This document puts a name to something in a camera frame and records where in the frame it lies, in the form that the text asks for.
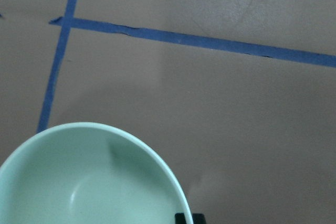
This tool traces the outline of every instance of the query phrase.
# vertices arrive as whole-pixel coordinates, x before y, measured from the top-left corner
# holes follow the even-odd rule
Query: floor
[[[0,164],[36,133],[67,0],[0,0]],[[78,0],[75,17],[336,55],[336,0]],[[73,28],[49,127],[139,137],[207,223],[336,222],[336,68]]]

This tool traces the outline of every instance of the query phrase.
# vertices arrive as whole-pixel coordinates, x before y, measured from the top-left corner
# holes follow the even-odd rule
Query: bowl rim
[[[182,187],[180,183],[178,182],[177,178],[173,174],[172,170],[169,168],[169,166],[166,164],[166,162],[153,150],[151,149],[147,144],[145,144],[143,141],[141,141],[136,136],[121,130],[119,128],[109,126],[102,123],[95,123],[95,122],[74,122],[74,123],[66,123],[61,124],[57,126],[53,126],[51,128],[48,128],[40,133],[37,133],[36,135],[30,137],[28,140],[23,142],[17,149],[15,149],[10,156],[5,160],[5,162],[0,166],[0,179],[2,177],[2,174],[6,169],[8,169],[12,162],[15,162],[16,157],[25,151],[25,149],[30,146],[38,143],[39,141],[42,141],[43,138],[51,133],[55,133],[57,131],[63,131],[67,129],[74,129],[74,128],[92,128],[92,129],[98,129],[103,131],[108,131],[114,134],[117,134],[121,137],[124,137],[128,141],[134,143],[136,146],[143,149],[147,154],[150,155],[150,157],[160,166],[160,168],[164,171],[164,173],[167,175],[168,179],[170,180],[171,184],[173,185],[175,191],[177,192],[179,200],[183,204],[183,210],[185,215],[185,220],[187,224],[192,224],[192,214],[188,205],[188,202],[186,200],[186,197],[183,193]]]

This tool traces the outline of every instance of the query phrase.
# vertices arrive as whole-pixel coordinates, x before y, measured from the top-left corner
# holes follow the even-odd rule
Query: blue tape
[[[55,87],[58,77],[58,72],[64,57],[65,49],[71,30],[71,22],[75,13],[77,0],[68,0],[64,18],[62,19],[62,28],[58,39],[58,44],[55,52],[54,62],[52,63],[51,73],[49,76],[48,86],[45,93],[42,111],[40,114],[37,133],[45,130],[48,127],[51,106],[53,104]]]
[[[49,23],[52,25],[62,26],[63,22],[64,18],[59,17],[50,21]],[[263,46],[226,39],[216,39],[203,36],[172,33],[170,31],[161,31],[155,29],[133,28],[80,18],[74,18],[71,26],[72,28],[100,31],[103,33],[126,34],[128,36],[136,38],[170,42],[174,44],[237,52],[240,54],[263,56],[328,67],[336,67],[336,56],[317,54],[314,52]]]

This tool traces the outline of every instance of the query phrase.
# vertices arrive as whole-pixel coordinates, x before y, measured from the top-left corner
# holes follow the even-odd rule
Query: bowl
[[[0,223],[174,224],[192,215],[172,171],[135,136],[69,123],[23,143],[0,168]]]

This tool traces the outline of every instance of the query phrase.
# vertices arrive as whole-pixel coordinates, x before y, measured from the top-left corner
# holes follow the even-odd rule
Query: blue painter's tape
[[[57,76],[65,54],[65,49],[67,47],[67,42],[71,30],[71,23],[76,8],[76,2],[77,0],[68,0],[64,18],[62,18],[61,32],[59,35],[54,62],[52,63],[51,73],[48,80],[48,86],[45,93],[42,111],[37,126],[37,133],[45,130],[48,127],[51,106],[53,104],[55,95]]]
[[[64,23],[64,18],[59,17],[57,19],[50,21],[49,23],[52,25],[62,26]],[[72,28],[100,31],[103,33],[126,34],[136,38],[158,40],[174,44],[237,52],[240,54],[297,61],[328,67],[336,67],[336,56],[333,55],[317,54],[313,52],[306,52],[300,50],[263,46],[226,39],[216,39],[203,36],[172,33],[169,31],[161,31],[155,29],[133,28],[128,26],[121,26],[112,23],[98,22],[80,18],[74,18],[71,26]]]

